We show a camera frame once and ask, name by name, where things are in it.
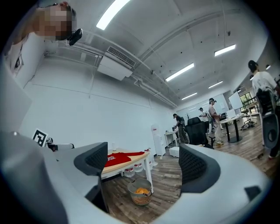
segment basket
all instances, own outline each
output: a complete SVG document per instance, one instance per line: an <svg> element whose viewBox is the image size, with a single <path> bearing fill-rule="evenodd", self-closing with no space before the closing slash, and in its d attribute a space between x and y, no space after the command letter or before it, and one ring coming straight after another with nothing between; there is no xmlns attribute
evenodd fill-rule
<svg viewBox="0 0 280 224"><path fill-rule="evenodd" d="M145 188L149 191L148 194L136 194L134 193L139 187ZM136 179L135 181L131 182L127 186L128 191L130 192L130 196L132 201L136 205L147 205L152 200L152 185L150 181L146 179Z"/></svg>

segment red shirt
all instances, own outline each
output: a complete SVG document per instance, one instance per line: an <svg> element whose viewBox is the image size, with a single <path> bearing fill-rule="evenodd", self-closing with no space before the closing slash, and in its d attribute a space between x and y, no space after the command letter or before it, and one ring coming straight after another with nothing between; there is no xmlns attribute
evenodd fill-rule
<svg viewBox="0 0 280 224"><path fill-rule="evenodd" d="M110 155L108 155L108 161L105 164L105 167L129 162L129 161L131 161L129 156L139 156L142 154L144 154L144 152L132 152L132 153L118 152L118 153L110 154Z"/></svg>

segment white box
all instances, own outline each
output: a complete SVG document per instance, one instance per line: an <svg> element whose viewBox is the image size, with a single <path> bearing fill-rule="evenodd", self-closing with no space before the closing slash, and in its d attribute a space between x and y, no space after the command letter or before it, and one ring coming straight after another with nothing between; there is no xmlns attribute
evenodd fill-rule
<svg viewBox="0 0 280 224"><path fill-rule="evenodd" d="M179 147L170 148L169 153L171 156L179 158Z"/></svg>

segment fluorescent light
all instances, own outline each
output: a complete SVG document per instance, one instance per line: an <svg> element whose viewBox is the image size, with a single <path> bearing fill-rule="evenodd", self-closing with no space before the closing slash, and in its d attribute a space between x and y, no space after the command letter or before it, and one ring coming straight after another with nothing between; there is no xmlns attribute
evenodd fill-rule
<svg viewBox="0 0 280 224"><path fill-rule="evenodd" d="M181 75L182 73L184 73L185 71L191 69L194 67L194 63L191 63L190 65L188 65L187 67L181 69L179 72L176 72L175 74L169 76L166 81L169 82L171 79L174 79L175 77L177 77L178 75Z"/></svg>
<svg viewBox="0 0 280 224"><path fill-rule="evenodd" d="M191 94L190 96L186 96L186 97L184 97L182 100L187 99L187 98L189 98L189 97L191 97L191 96L194 96L195 94L197 94L197 93Z"/></svg>
<svg viewBox="0 0 280 224"><path fill-rule="evenodd" d="M235 44L234 45L231 45L229 47L226 47L226 48L223 48L222 50L218 50L218 51L215 51L215 57L220 55L220 54L223 54L223 53L226 53L228 51L231 51L233 49L235 49Z"/></svg>
<svg viewBox="0 0 280 224"><path fill-rule="evenodd" d="M96 27L105 30L114 16L128 3L130 0L115 0L107 11L102 15Z"/></svg>
<svg viewBox="0 0 280 224"><path fill-rule="evenodd" d="M218 82L218 83L214 84L213 86L209 86L208 89L210 89L210 88L212 88L212 87L214 87L214 86L217 86L218 84L220 84L220 83L222 83L222 82L223 82L223 81Z"/></svg>

